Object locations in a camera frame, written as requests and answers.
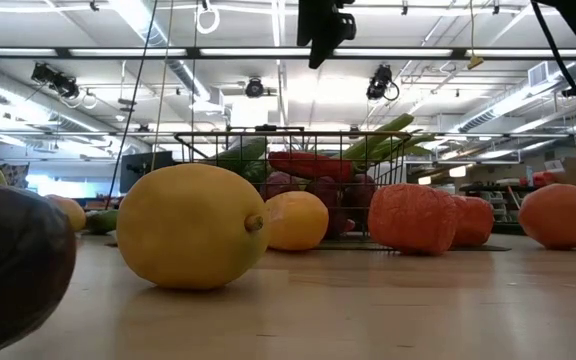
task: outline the red bell pepper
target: red bell pepper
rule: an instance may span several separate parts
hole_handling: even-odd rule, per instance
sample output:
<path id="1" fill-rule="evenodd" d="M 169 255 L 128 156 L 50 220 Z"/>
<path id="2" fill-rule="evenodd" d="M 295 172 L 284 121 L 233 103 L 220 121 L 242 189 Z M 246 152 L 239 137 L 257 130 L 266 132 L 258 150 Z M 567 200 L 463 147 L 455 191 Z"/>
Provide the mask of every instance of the red bell pepper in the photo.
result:
<path id="1" fill-rule="evenodd" d="M 286 174 L 314 180 L 330 176 L 340 183 L 351 182 L 354 176 L 350 160 L 299 151 L 281 151 L 268 154 L 270 166 Z"/>

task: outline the cable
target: cable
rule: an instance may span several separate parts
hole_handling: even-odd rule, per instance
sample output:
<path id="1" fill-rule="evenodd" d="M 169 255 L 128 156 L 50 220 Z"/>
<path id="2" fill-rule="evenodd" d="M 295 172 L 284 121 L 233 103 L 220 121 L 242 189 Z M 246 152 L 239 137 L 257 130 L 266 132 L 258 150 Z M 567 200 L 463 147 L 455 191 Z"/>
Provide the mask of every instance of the cable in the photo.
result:
<path id="1" fill-rule="evenodd" d="M 152 9 L 152 17 L 150 18 L 150 25 L 148 25 L 148 34 L 146 35 L 146 41 L 144 44 L 144 51 L 141 55 L 141 62 L 139 63 L 139 71 L 137 72 L 137 81 L 135 81 L 135 89 L 132 93 L 132 102 L 130 103 L 130 111 L 128 112 L 128 119 L 126 120 L 126 128 L 124 129 L 124 134 L 121 137 L 121 145 L 119 145 L 119 152 L 117 153 L 117 161 L 115 161 L 115 170 L 112 173 L 112 182 L 110 183 L 110 191 L 108 192 L 108 199 L 106 200 L 105 210 L 110 207 L 110 199 L 112 197 L 112 191 L 115 188 L 115 181 L 117 181 L 117 170 L 119 169 L 119 163 L 121 162 L 121 153 L 124 150 L 124 144 L 126 143 L 126 138 L 128 137 L 128 129 L 130 127 L 130 120 L 132 120 L 132 114 L 135 110 L 135 99 L 137 98 L 137 90 L 139 90 L 139 80 L 141 80 L 141 72 L 144 69 L 144 63 L 146 62 L 146 52 L 148 51 L 148 42 L 150 41 L 150 34 L 152 33 L 153 25 L 155 24 L 155 14 L 157 13 L 157 3 L 159 0 L 155 0 Z"/>
<path id="2" fill-rule="evenodd" d="M 541 14 L 541 9 L 539 8 L 539 4 L 535 1 L 531 1 L 531 3 L 532 3 L 533 11 L 535 12 L 535 16 L 537 17 L 537 21 L 539 22 L 539 25 L 541 26 L 541 29 L 543 30 L 544 35 L 546 36 L 546 40 L 548 41 L 548 46 L 550 46 L 550 49 L 552 50 L 552 53 L 555 56 L 555 60 L 557 61 L 557 65 L 559 65 L 559 69 L 561 70 L 561 73 L 564 75 L 564 77 L 568 81 L 568 84 L 572 88 L 573 92 L 576 94 L 575 80 L 572 78 L 572 76 L 570 76 L 570 73 L 568 72 L 568 69 L 566 68 L 566 65 L 564 64 L 564 61 L 561 58 L 561 54 L 559 54 L 559 49 L 557 49 L 557 44 L 555 43 L 555 39 L 553 38 L 552 34 L 550 33 L 550 29 L 548 29 L 548 24 L 546 24 L 546 20 L 544 19 L 544 16 Z"/>
<path id="3" fill-rule="evenodd" d="M 170 34 L 172 33 L 172 7 L 174 1 L 170 2 L 170 19 L 168 19 L 168 36 L 166 41 L 166 54 L 164 55 L 164 64 L 168 60 L 168 50 L 170 50 Z M 164 105 L 164 91 L 166 90 L 166 73 L 168 66 L 164 66 L 163 79 L 161 80 L 161 94 L 159 95 L 159 109 L 157 110 L 157 128 L 155 129 L 155 143 L 152 151 L 152 162 L 150 164 L 150 171 L 155 171 L 155 158 L 157 156 L 157 145 L 159 144 L 159 124 L 161 124 L 161 108 Z"/>
<path id="4" fill-rule="evenodd" d="M 395 84 L 393 81 L 390 82 L 390 85 L 392 85 L 395 89 L 397 89 L 397 95 L 394 98 L 389 98 L 384 93 L 384 99 L 386 99 L 388 101 L 395 101 L 395 100 L 399 99 L 399 95 L 401 94 L 401 92 L 399 91 L 399 86 L 397 86 L 397 84 Z"/>
<path id="5" fill-rule="evenodd" d="M 196 0 L 195 5 L 197 6 L 197 9 L 199 9 L 199 1 L 200 0 Z M 199 33 L 199 30 L 197 29 L 197 24 L 199 24 L 199 18 L 195 17 L 195 36 L 194 36 L 194 47 L 197 47 L 197 34 Z M 194 132 L 195 131 L 195 107 L 194 107 L 194 103 L 195 103 L 195 87 L 196 87 L 196 83 L 197 81 L 195 81 L 196 77 L 196 70 L 197 70 L 197 59 L 192 59 L 192 87 L 190 90 L 190 104 L 193 105 L 192 107 L 192 111 L 190 112 L 190 131 Z M 195 135 L 192 135 L 190 137 L 190 146 L 191 149 L 195 148 Z M 194 151 L 190 151 L 190 149 L 188 149 L 188 157 L 190 162 L 193 162 L 195 160 L 195 152 Z"/>
<path id="6" fill-rule="evenodd" d="M 472 52 L 472 56 L 476 57 L 475 55 L 475 12 L 472 9 L 472 0 L 469 2 L 470 7 L 470 51 Z"/>

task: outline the dark purple eggplant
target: dark purple eggplant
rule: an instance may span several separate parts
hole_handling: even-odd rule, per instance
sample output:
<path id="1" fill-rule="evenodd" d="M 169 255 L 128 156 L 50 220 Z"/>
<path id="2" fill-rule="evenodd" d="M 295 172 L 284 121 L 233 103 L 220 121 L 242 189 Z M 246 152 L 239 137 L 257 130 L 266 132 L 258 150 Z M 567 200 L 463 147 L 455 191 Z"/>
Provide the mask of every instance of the dark purple eggplant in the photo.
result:
<path id="1" fill-rule="evenodd" d="M 344 207 L 356 208 L 350 209 L 348 213 L 358 227 L 366 224 L 368 209 L 375 191 L 377 191 L 375 181 L 365 174 L 355 175 L 353 183 L 347 185 L 344 190 Z"/>
<path id="2" fill-rule="evenodd" d="M 348 228 L 348 214 L 341 209 L 341 185 L 329 176 L 320 177 L 306 186 L 328 208 L 328 230 L 325 238 L 337 239 Z"/>
<path id="3" fill-rule="evenodd" d="M 30 191 L 0 186 L 0 350 L 52 314 L 75 266 L 68 217 Z"/>
<path id="4" fill-rule="evenodd" d="M 275 171 L 268 176 L 265 184 L 261 185 L 261 197 L 264 201 L 288 191 L 299 191 L 297 178 L 281 171 Z"/>

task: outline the cardboard box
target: cardboard box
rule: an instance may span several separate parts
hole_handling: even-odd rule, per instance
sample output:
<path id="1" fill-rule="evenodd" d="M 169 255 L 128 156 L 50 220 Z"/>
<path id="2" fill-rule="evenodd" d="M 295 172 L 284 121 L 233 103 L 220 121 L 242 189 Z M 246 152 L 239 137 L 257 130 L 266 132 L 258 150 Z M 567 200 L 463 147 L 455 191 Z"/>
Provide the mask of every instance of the cardboard box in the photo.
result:
<path id="1" fill-rule="evenodd" d="M 552 173 L 558 183 L 576 185 L 576 157 L 546 161 L 546 171 Z"/>

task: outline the wooden table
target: wooden table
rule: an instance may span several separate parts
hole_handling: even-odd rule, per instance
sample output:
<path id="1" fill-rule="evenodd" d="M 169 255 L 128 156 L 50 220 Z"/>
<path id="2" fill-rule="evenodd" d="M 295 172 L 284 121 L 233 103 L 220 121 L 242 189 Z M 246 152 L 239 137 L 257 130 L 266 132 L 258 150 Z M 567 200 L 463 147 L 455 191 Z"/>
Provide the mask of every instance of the wooden table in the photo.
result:
<path id="1" fill-rule="evenodd" d="M 63 302 L 1 359 L 576 359 L 576 251 L 267 253 L 228 287 L 153 288 L 87 238 Z"/>

